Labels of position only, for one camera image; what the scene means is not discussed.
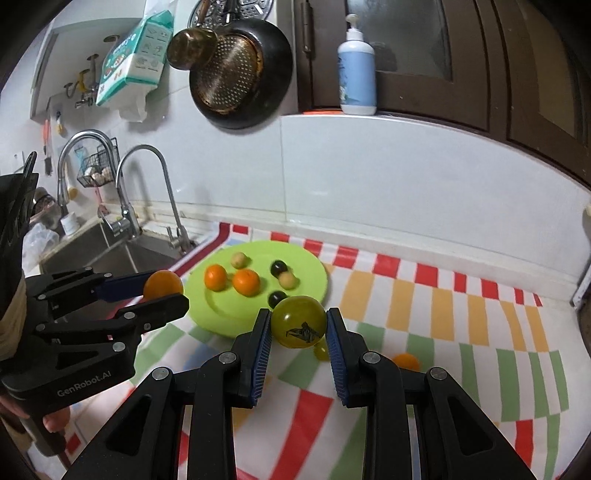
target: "beige ball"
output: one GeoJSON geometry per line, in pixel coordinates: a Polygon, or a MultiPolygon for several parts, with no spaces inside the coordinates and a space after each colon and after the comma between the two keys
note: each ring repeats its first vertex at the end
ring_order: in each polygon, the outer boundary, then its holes
{"type": "Polygon", "coordinates": [[[284,290],[293,290],[297,286],[297,278],[292,272],[283,272],[277,278],[284,290]]]}
{"type": "Polygon", "coordinates": [[[232,255],[232,258],[230,259],[230,264],[238,270],[246,267],[247,263],[248,263],[248,257],[245,254],[243,254],[242,252],[236,252],[235,254],[232,255]]]}

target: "cabinet handle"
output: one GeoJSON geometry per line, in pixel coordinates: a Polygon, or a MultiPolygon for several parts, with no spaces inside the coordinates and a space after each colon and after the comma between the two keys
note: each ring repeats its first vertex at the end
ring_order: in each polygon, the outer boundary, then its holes
{"type": "Polygon", "coordinates": [[[302,49],[311,54],[314,51],[314,13],[309,2],[301,4],[301,23],[303,29],[302,49]]]}

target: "person's hand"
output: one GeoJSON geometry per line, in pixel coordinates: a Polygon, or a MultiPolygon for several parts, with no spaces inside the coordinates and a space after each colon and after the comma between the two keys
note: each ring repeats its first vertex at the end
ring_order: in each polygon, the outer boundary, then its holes
{"type": "MultiPolygon", "coordinates": [[[[7,410],[22,419],[29,418],[29,415],[10,397],[0,395],[0,413],[7,410]]],[[[63,430],[70,421],[70,408],[63,408],[57,412],[50,413],[43,417],[43,425],[48,432],[59,432],[63,430]]]]}

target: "wire basket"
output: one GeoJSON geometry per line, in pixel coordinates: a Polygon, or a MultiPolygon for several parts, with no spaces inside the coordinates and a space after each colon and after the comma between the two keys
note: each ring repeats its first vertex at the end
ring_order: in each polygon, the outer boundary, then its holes
{"type": "MultiPolygon", "coordinates": [[[[119,164],[117,139],[111,138],[111,141],[113,142],[115,165],[117,166],[119,164]]],[[[80,185],[85,188],[102,187],[115,179],[115,172],[111,171],[104,147],[98,147],[95,154],[82,160],[77,179],[80,185]]]]}

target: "red stripe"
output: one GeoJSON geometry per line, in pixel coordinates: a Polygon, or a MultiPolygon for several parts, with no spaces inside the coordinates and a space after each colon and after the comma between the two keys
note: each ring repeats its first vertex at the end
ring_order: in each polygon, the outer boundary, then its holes
{"type": "Polygon", "coordinates": [[[258,480],[257,477],[252,476],[251,474],[246,473],[246,472],[240,470],[239,468],[236,469],[236,478],[238,480],[258,480]]]}
{"type": "Polygon", "coordinates": [[[414,278],[414,282],[436,288],[438,273],[439,270],[436,267],[419,263],[417,264],[417,275],[414,278]]]}
{"type": "Polygon", "coordinates": [[[322,250],[322,242],[317,242],[316,240],[304,240],[304,248],[318,257],[320,255],[320,250],[322,250]]]}
{"type": "Polygon", "coordinates": [[[332,402],[332,398],[322,397],[307,390],[300,391],[290,432],[270,480],[293,480],[297,477],[322,428],[332,402]]]}
{"type": "Polygon", "coordinates": [[[515,290],[515,303],[519,304],[519,305],[523,305],[525,303],[525,300],[523,298],[523,290],[520,290],[518,288],[514,288],[515,290]]]}
{"type": "Polygon", "coordinates": [[[519,420],[515,425],[517,426],[515,451],[528,468],[531,468],[531,459],[534,456],[534,421],[519,420]]]}
{"type": "Polygon", "coordinates": [[[273,240],[275,242],[287,242],[287,243],[289,243],[290,236],[287,235],[286,233],[271,232],[271,240],[273,240]]]}
{"type": "Polygon", "coordinates": [[[482,283],[482,296],[486,299],[499,299],[499,285],[496,281],[481,280],[482,283]]]}
{"type": "Polygon", "coordinates": [[[208,256],[211,252],[213,252],[217,247],[222,245],[228,238],[230,237],[230,224],[229,223],[220,223],[219,232],[217,237],[213,242],[209,245],[203,247],[198,253],[193,255],[189,260],[187,260],[184,264],[177,267],[175,270],[171,268],[173,272],[175,272],[179,277],[184,275],[188,272],[191,268],[193,268],[198,262],[203,260],[206,256],[208,256]]]}
{"type": "Polygon", "coordinates": [[[466,284],[468,283],[468,277],[463,273],[453,273],[453,291],[460,293],[466,293],[466,284]]]}
{"type": "Polygon", "coordinates": [[[248,227],[244,225],[232,225],[232,232],[248,235],[248,227]]]}
{"type": "Polygon", "coordinates": [[[81,441],[78,438],[78,435],[77,434],[72,435],[70,437],[70,440],[68,440],[66,443],[67,452],[71,455],[76,450],[78,450],[78,447],[80,446],[80,444],[81,444],[81,441]]]}
{"type": "Polygon", "coordinates": [[[372,272],[376,275],[383,275],[384,277],[396,278],[398,275],[398,267],[400,266],[400,259],[390,257],[389,255],[381,255],[375,259],[374,268],[372,272]]]}
{"type": "Polygon", "coordinates": [[[353,268],[359,250],[356,248],[339,247],[336,251],[335,261],[333,265],[343,268],[353,268]]]}
{"type": "Polygon", "coordinates": [[[178,449],[178,464],[182,465],[189,458],[189,436],[181,430],[181,443],[178,449]]]}

